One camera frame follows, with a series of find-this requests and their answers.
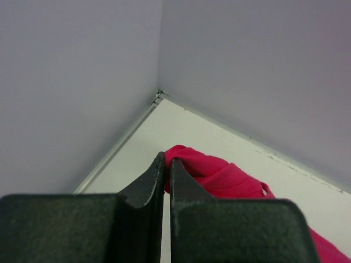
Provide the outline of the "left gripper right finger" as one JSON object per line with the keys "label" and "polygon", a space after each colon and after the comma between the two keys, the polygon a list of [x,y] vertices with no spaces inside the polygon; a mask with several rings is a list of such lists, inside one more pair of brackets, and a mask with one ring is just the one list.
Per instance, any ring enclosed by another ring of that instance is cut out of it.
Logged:
{"label": "left gripper right finger", "polygon": [[319,262],[302,212],[285,199],[218,199],[174,159],[172,262]]}

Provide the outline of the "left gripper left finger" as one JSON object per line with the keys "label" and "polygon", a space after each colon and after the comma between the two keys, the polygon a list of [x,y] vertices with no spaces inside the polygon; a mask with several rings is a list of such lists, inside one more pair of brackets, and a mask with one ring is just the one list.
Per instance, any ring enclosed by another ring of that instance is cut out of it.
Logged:
{"label": "left gripper left finger", "polygon": [[159,262],[165,156],[117,193],[1,198],[1,262]]}

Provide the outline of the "red t shirt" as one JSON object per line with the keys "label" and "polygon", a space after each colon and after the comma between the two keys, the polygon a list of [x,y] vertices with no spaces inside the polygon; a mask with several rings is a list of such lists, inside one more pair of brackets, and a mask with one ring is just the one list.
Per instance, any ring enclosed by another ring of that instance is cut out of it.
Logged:
{"label": "red t shirt", "polygon": [[173,159],[180,159],[185,170],[213,197],[219,199],[274,199],[269,186],[245,173],[234,163],[206,155],[184,145],[165,152],[166,170]]}

